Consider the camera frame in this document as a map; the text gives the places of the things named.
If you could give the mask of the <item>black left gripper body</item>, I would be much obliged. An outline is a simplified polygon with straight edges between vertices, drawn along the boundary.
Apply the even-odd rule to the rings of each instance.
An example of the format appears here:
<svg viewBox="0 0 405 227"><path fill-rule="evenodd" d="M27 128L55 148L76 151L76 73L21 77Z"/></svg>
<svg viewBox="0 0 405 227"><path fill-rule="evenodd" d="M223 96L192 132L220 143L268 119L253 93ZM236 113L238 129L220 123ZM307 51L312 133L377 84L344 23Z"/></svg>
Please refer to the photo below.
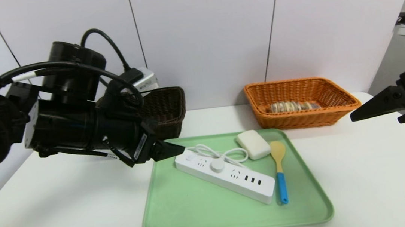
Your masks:
<svg viewBox="0 0 405 227"><path fill-rule="evenodd" d="M130 167L148 161L149 150L156 141L140 110L128 105L132 99L133 96L105 98L95 103L98 149L112 151Z"/></svg>

